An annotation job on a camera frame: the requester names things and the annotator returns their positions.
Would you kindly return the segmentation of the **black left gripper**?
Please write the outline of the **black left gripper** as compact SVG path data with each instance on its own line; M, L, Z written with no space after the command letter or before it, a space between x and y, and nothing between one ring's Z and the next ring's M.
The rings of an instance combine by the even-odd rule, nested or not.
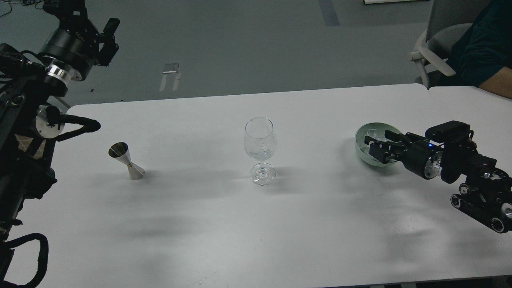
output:
M84 81L93 66L110 64L119 50L114 33L120 19L110 18L99 33L88 18L84 0L46 0L43 9L59 20L38 54L46 77L61 82Z

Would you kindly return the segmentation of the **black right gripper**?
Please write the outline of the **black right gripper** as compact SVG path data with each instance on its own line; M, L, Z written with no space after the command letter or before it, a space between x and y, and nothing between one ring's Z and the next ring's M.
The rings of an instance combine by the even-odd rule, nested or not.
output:
M369 146L369 154L379 163L402 162L407 170L423 179L433 179L441 170L443 149L415 133L385 130L384 140L367 135L364 144Z

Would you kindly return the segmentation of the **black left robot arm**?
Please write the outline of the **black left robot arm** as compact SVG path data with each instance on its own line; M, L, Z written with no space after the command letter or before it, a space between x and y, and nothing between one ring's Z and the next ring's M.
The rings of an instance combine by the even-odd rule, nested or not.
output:
M46 13L59 26L34 54L1 44L1 286L16 288L5 280L15 248L38 241L40 250L34 277L24 288L36 288L48 267L46 236L31 233L9 240L13 226L22 225L18 213L26 199L41 199L57 182L51 167L56 142L95 132L97 120L62 113L48 102L61 100L71 81L84 81L92 67L107 67L117 53L115 31L120 20L110 18L99 32L88 18L83 0L46 0Z

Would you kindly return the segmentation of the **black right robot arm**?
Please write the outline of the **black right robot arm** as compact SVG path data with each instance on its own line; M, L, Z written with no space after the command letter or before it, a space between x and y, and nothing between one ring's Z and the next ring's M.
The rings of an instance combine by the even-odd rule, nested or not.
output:
M511 231L511 177L496 159L481 155L470 125L452 120L427 129L424 136L402 133L381 122L361 126L356 153L371 166L400 162L423 179L440 177L454 183L465 176L451 205L496 233Z

